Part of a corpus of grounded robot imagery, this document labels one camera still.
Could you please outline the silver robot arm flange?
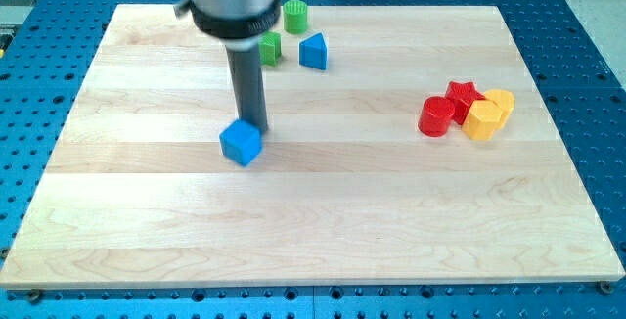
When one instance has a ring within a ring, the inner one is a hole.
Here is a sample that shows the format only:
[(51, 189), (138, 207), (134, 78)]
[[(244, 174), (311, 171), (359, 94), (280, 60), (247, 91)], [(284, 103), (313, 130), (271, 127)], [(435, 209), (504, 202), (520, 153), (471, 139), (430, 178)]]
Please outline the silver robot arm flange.
[(180, 0), (173, 6), (180, 19), (188, 14), (196, 27), (219, 39), (231, 51), (245, 52), (280, 18), (280, 0)]

